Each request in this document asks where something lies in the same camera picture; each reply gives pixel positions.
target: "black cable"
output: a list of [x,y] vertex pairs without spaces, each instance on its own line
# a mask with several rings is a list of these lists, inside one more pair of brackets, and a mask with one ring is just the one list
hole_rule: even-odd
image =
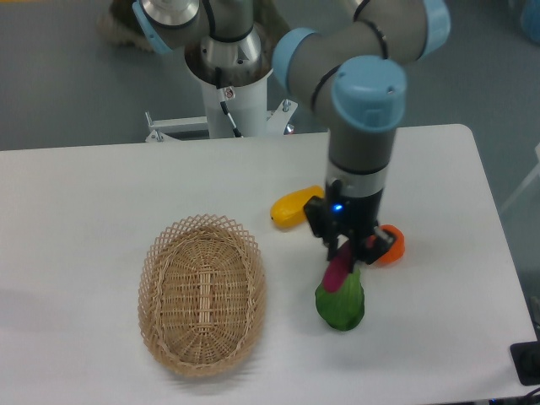
[[212,6],[210,5],[209,0],[202,0],[202,5],[208,16],[208,27],[210,28],[210,35],[213,35],[216,32],[216,18],[213,16]]
[[244,40],[245,38],[247,38],[247,36],[253,31],[253,28],[255,28],[255,25],[252,25],[251,28],[248,31],[246,31],[242,35],[236,36],[235,38],[223,38],[223,37],[217,36],[215,34],[210,35],[210,37],[213,40],[231,44],[233,42],[240,42],[240,41]]
[[[221,77],[223,75],[223,71],[220,67],[216,67],[216,90],[221,91]],[[233,127],[233,134],[235,135],[235,138],[243,138],[242,133],[236,126],[235,120],[233,120],[233,116],[230,114],[229,107],[227,106],[227,102],[225,100],[220,101],[219,105],[221,106],[221,111],[229,118],[230,125]]]
[[526,394],[524,397],[518,400],[517,405],[534,405],[536,403],[540,402],[540,397],[534,397],[535,394],[538,394],[540,392],[540,388],[537,388],[535,390],[532,390],[528,394]]
[[371,28],[379,41],[379,45],[381,46],[382,58],[388,59],[390,57],[390,53],[388,52],[388,43],[386,42],[385,33],[382,32],[382,30],[373,21],[369,21],[368,19],[359,19],[358,21]]
[[315,112],[315,104],[317,102],[317,96],[319,95],[319,92],[321,91],[322,86],[324,86],[324,83],[326,83],[328,79],[331,78],[334,75],[334,73],[339,70],[340,67],[341,65],[337,65],[333,67],[332,69],[330,69],[328,72],[324,74],[324,76],[321,77],[321,80],[319,80],[319,83],[317,83],[317,86],[315,87],[315,89],[313,90],[313,94],[311,95],[310,106],[313,112]]
[[364,0],[363,2],[360,2],[359,6],[356,8],[356,11],[354,12],[353,22],[356,22],[356,20],[360,16],[360,13],[362,13],[362,10],[365,8],[365,6],[368,5],[369,2],[370,0]]

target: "oval basket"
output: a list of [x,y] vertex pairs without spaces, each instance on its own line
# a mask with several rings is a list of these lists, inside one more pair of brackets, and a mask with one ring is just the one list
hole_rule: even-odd
[[265,304],[261,252],[234,220],[183,219],[150,247],[139,326],[150,353],[175,373],[215,375],[238,365],[261,334]]

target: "metal bracket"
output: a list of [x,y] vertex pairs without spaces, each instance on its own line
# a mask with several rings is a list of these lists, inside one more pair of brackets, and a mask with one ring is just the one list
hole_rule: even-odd
[[[289,120],[298,108],[298,104],[290,100],[280,103],[278,109],[267,112],[267,135],[288,135],[294,132],[294,127],[289,124]],[[177,141],[190,138],[189,132],[207,131],[208,121],[205,116],[193,118],[180,118],[175,120],[154,121],[150,113],[144,113],[150,134],[146,137],[146,142]],[[176,138],[166,135],[176,134]]]
[[535,148],[538,157],[538,164],[530,171],[520,185],[510,194],[505,203],[500,207],[499,215],[505,213],[508,208],[517,200],[517,198],[531,185],[531,183],[540,176],[540,143]]
[[529,299],[531,306],[531,318],[534,328],[540,332],[540,300],[537,297],[531,297]]

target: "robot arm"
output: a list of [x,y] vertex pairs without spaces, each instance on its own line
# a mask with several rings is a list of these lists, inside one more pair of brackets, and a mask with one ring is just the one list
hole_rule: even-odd
[[312,198],[305,213],[329,260],[340,235],[350,240],[351,271],[393,243],[393,235],[378,229],[377,215],[405,111],[407,80],[398,63],[424,57],[450,32],[442,0],[354,3],[349,27],[326,38],[293,30],[273,55],[278,81],[330,129],[326,195]]
[[189,68],[206,83],[244,86],[270,70],[251,0],[137,0],[133,11],[156,52],[185,46]]
[[204,37],[235,42],[253,27],[253,3],[243,0],[139,0],[133,11],[158,53]]

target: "white table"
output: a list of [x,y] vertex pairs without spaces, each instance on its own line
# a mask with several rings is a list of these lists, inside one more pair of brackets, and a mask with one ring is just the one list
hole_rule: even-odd
[[[0,153],[0,403],[424,404],[524,394],[512,343],[535,339],[470,131],[399,131],[381,222],[406,235],[365,269],[366,315],[316,313],[326,267],[309,226],[275,230],[283,194],[322,183],[327,135]],[[263,338],[236,372],[172,375],[143,346],[138,282],[175,220],[225,214],[267,272]]]

